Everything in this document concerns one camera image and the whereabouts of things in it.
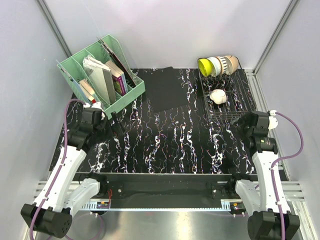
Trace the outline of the black wire dish rack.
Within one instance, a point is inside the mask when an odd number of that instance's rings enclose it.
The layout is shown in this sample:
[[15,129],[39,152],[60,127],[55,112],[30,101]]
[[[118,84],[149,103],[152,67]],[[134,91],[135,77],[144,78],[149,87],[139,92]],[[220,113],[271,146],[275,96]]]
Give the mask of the black wire dish rack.
[[257,109],[246,72],[236,56],[199,58],[197,67],[208,121],[229,121]]

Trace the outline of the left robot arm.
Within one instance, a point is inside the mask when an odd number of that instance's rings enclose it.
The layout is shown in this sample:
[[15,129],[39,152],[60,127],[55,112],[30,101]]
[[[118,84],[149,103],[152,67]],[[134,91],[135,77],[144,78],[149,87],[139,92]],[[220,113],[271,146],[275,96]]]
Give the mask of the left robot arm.
[[107,177],[94,172],[88,173],[71,193],[68,190],[90,149],[123,133],[116,112],[108,118],[97,105],[85,107],[80,122],[64,130],[64,147],[49,179],[34,202],[24,204],[20,211],[31,240],[34,232],[66,237],[73,217],[91,198],[112,196]]

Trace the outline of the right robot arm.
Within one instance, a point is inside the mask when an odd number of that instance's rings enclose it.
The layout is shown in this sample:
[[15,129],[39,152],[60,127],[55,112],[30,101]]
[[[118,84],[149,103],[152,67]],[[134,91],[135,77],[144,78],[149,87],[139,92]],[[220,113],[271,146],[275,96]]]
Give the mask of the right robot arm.
[[269,137],[269,131],[278,126],[277,114],[255,110],[232,121],[249,150],[258,184],[248,175],[238,175],[227,185],[227,192],[241,198],[252,240],[291,240],[300,228],[300,218],[291,212],[283,191],[277,142]]

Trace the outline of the striped white bowl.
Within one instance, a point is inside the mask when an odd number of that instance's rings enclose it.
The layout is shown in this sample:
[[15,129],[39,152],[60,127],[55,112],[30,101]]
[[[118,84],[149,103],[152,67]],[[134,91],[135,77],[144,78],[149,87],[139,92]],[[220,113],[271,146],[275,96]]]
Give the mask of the striped white bowl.
[[233,67],[230,59],[227,56],[217,56],[216,58],[219,60],[221,65],[220,75],[231,75]]

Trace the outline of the beige bowl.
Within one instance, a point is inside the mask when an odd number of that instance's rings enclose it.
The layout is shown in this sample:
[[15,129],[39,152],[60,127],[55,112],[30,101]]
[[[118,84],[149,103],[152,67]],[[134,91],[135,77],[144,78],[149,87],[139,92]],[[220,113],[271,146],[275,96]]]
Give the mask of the beige bowl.
[[226,55],[226,60],[228,64],[228,74],[231,75],[233,74],[239,67],[239,60],[236,56],[234,55]]

